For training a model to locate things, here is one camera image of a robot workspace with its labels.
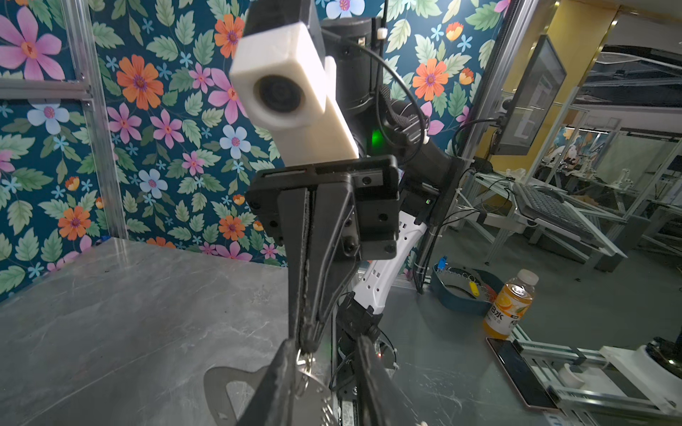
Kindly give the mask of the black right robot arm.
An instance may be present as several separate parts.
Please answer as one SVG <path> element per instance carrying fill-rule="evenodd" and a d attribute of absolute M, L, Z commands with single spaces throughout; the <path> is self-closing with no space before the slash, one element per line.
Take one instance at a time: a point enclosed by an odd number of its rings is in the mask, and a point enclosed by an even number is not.
<path fill-rule="evenodd" d="M 251 14 L 230 77 L 283 166 L 260 171 L 246 201 L 289 259 L 289 336 L 313 353 L 344 288 L 351 338 L 377 335 L 388 289 L 444 217 L 458 158 L 431 140 L 413 95 L 394 99 L 377 19 L 321 22 L 314 7 Z"/>

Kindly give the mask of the silver keys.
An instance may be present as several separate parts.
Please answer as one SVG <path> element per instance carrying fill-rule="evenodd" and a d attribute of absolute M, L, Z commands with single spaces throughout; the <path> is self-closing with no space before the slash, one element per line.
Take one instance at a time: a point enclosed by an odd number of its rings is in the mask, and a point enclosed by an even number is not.
<path fill-rule="evenodd" d="M 229 396 L 231 383 L 254 390 L 241 415 Z M 204 395 L 218 425 L 336 425 L 329 387 L 298 367 L 293 340 L 284 341 L 270 365 L 249 372 L 212 367 L 204 374 Z"/>

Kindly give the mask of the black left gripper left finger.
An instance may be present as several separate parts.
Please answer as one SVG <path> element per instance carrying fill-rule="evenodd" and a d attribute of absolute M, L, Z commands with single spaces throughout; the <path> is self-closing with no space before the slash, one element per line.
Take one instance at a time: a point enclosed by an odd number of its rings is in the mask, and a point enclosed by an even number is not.
<path fill-rule="evenodd" d="M 296 342 L 282 342 L 238 426 L 289 425 L 293 417 L 297 369 Z"/>

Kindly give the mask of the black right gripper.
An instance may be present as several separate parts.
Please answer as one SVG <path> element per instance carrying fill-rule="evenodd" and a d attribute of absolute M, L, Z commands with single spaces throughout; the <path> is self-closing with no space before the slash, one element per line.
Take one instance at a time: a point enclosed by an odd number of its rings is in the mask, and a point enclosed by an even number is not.
<path fill-rule="evenodd" d="M 309 232 L 308 190 L 316 190 Z M 305 304 L 305 350 L 317 351 L 318 329 L 324 328 L 326 321 L 326 281 L 342 229 L 354 237 L 362 260 L 391 259 L 396 254 L 400 211 L 397 161 L 384 155 L 261 170 L 252 180 L 246 202 L 266 233 L 286 249 L 289 338 L 298 341 Z M 350 202 L 354 217 L 347 219 Z"/>

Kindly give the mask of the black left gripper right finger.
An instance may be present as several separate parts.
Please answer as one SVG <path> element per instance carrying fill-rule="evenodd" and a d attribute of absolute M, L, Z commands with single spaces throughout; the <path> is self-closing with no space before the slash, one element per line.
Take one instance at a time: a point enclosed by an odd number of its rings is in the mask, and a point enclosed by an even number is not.
<path fill-rule="evenodd" d="M 353 363 L 360 425 L 418 425 L 369 337 L 358 338 Z"/>

